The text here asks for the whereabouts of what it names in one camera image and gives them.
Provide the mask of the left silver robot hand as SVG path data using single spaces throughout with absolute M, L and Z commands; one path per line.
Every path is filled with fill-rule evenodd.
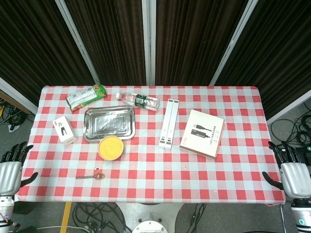
M 38 176 L 34 172 L 31 177 L 21 180 L 22 169 L 28 152 L 34 147 L 26 145 L 27 141 L 15 144 L 0 158 L 0 195 L 14 196 L 21 187 L 32 183 Z

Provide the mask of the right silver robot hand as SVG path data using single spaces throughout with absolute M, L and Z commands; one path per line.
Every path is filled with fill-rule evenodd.
M 284 150 L 269 141 L 269 148 L 274 152 L 281 175 L 281 182 L 273 180 L 268 173 L 263 177 L 272 186 L 283 190 L 292 199 L 309 199 L 311 197 L 311 177 L 307 165 L 303 163 L 296 149 L 282 142 Z

